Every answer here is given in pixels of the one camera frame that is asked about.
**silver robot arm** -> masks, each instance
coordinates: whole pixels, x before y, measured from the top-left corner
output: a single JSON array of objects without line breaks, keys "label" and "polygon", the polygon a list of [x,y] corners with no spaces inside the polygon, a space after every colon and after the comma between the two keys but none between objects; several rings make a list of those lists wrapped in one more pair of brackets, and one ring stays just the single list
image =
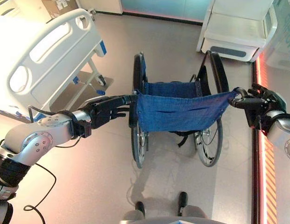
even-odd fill
[{"label": "silver robot arm", "polygon": [[91,129],[112,119],[125,117],[136,96],[97,97],[86,101],[76,112],[60,111],[36,123],[12,128],[0,143],[0,224],[8,224],[13,207],[7,201],[16,196],[19,182],[30,167],[53,147],[78,136],[86,138]]},{"label": "silver robot arm", "polygon": [[277,148],[285,150],[290,158],[290,114],[286,112],[286,102],[278,93],[253,83],[248,92],[236,89],[241,98],[235,98],[230,104],[244,109],[249,127],[258,129],[267,136]]}]

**wheelchair seat fabric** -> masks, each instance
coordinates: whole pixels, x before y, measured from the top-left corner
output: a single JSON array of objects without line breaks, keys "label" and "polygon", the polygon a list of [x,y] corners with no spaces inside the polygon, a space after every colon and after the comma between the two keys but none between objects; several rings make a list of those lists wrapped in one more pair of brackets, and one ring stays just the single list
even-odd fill
[{"label": "wheelchair seat fabric", "polygon": [[144,83],[138,93],[137,114],[144,132],[202,131],[226,110],[235,90],[198,97],[195,83]]}]

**gray floor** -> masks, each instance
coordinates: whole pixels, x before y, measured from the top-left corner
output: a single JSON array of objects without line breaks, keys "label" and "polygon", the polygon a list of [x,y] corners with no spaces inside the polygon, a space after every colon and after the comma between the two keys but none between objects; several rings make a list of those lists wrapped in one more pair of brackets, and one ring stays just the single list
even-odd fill
[{"label": "gray floor", "polygon": [[[95,24],[107,55],[94,56],[103,76],[113,83],[106,94],[131,93],[134,54],[143,51],[150,82],[184,81],[197,73],[203,59],[195,52],[200,26],[132,16],[98,14]],[[230,88],[248,88],[251,64],[223,59]],[[209,80],[215,92],[212,70]],[[117,119],[71,149],[52,149],[40,164],[56,174],[56,187],[38,207],[47,223],[118,223],[133,204],[143,201],[148,217],[173,216],[177,197],[187,191],[189,204],[202,208],[208,217],[228,224],[250,223],[251,132],[243,111],[229,107],[222,117],[224,143],[218,164],[202,165],[193,138],[181,147],[171,133],[151,133],[150,151],[143,169],[132,159],[128,119]],[[0,139],[18,122],[0,115]],[[12,224],[39,223],[35,205],[50,188],[52,178],[32,167],[20,183]]]}]

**hospital bed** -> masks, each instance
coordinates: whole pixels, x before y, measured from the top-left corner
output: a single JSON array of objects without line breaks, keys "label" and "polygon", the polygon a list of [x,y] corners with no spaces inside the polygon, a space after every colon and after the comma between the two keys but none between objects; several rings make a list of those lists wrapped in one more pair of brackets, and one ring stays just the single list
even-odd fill
[{"label": "hospital bed", "polygon": [[[28,117],[32,105],[44,111],[88,63],[92,72],[65,109],[70,109],[94,79],[105,85],[92,61],[106,48],[89,14],[76,9],[48,23],[0,16],[0,112]],[[34,120],[44,115],[34,112]]]}]

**glowing red light strip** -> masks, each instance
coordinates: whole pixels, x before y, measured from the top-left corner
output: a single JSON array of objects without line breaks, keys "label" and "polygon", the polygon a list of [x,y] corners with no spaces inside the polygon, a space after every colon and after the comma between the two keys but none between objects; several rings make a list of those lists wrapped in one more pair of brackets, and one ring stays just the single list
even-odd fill
[{"label": "glowing red light strip", "polygon": [[[261,71],[262,55],[256,60],[257,82],[267,87],[266,73]],[[259,132],[260,150],[260,187],[261,187],[261,224],[277,224],[276,215],[276,175],[273,146]]]}]

